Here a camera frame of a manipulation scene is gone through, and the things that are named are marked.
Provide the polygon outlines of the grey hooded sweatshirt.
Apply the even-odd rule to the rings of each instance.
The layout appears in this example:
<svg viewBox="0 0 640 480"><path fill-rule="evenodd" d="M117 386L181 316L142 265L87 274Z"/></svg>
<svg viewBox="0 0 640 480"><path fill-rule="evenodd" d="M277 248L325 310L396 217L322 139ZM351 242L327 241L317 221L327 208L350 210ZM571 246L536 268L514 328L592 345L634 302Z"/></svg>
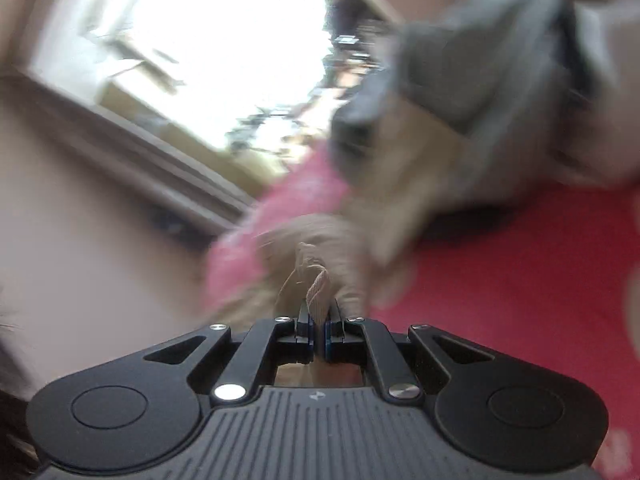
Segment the grey hooded sweatshirt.
<svg viewBox="0 0 640 480"><path fill-rule="evenodd" d="M583 108L594 77L567 0L460 0L404 27L390 62L334 115L329 153L355 179L398 92L469 144L471 179L516 179L544 156L555 118Z"/></svg>

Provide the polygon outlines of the grey beige curtain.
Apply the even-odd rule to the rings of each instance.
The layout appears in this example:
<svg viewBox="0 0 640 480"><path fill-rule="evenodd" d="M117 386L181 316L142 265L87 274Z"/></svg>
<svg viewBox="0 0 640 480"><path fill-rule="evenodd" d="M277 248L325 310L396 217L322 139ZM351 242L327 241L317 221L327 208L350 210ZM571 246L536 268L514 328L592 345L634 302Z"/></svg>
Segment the grey beige curtain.
<svg viewBox="0 0 640 480"><path fill-rule="evenodd" d="M22 73L3 74L1 94L46 138L206 233L233 229L253 205L216 171L108 110Z"/></svg>

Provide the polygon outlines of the pink floral bed blanket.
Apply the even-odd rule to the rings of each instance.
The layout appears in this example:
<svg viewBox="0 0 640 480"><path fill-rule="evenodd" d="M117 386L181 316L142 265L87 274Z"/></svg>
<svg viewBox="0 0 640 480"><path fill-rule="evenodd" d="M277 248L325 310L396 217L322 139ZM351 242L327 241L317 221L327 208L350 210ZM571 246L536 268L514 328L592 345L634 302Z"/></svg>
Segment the pink floral bed blanket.
<svg viewBox="0 0 640 480"><path fill-rule="evenodd" d="M552 185L514 218L433 240L364 318L399 338L419 404L354 364L282 365L248 403L284 445L259 478L634 479L639 474L639 195Z"/></svg>

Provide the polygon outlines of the beige khaki trousers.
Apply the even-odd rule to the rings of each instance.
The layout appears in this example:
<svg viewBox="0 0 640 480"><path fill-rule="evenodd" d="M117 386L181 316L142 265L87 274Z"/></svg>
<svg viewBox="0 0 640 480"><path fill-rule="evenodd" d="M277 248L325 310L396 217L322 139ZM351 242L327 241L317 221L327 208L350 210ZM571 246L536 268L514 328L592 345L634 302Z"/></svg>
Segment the beige khaki trousers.
<svg viewBox="0 0 640 480"><path fill-rule="evenodd" d="M260 318L296 315L307 304L321 323L329 303L346 316L370 304L402 273L418 240L450 240L494 226L496 205L461 203L462 171L474 169L472 142L487 116L482 103L465 115L435 110L392 92L358 94L334 115L332 136L366 144L352 192L328 212L296 216L256 237L262 278L215 308L225 323L247 330Z"/></svg>

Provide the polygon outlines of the white garment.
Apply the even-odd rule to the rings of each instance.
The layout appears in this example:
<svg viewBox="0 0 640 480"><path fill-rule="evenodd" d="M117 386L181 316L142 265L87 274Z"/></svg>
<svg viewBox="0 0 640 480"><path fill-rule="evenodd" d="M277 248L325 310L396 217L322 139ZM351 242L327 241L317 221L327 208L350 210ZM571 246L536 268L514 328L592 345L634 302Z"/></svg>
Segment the white garment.
<svg viewBox="0 0 640 480"><path fill-rule="evenodd" d="M558 178L615 188L639 180L639 0L574 2L559 18L568 95L553 147Z"/></svg>

